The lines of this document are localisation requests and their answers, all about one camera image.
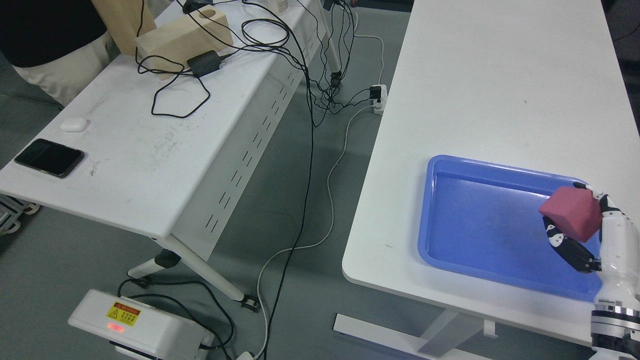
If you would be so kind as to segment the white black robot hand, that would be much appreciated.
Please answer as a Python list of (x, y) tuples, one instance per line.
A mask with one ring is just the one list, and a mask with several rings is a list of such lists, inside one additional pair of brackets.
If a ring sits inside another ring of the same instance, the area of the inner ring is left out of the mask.
[(638, 228), (605, 192), (582, 182), (574, 182), (570, 187), (592, 192), (603, 215), (601, 228), (588, 242), (581, 243), (562, 233), (551, 219), (541, 214), (551, 248), (574, 270), (598, 274), (601, 288), (594, 297), (595, 304), (620, 302), (638, 310)]

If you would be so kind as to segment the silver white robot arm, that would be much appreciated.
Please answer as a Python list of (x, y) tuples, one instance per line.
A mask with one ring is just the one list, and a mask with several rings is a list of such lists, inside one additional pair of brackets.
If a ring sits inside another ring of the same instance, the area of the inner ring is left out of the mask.
[(640, 358), (639, 310), (619, 301), (598, 301), (590, 313), (591, 360)]

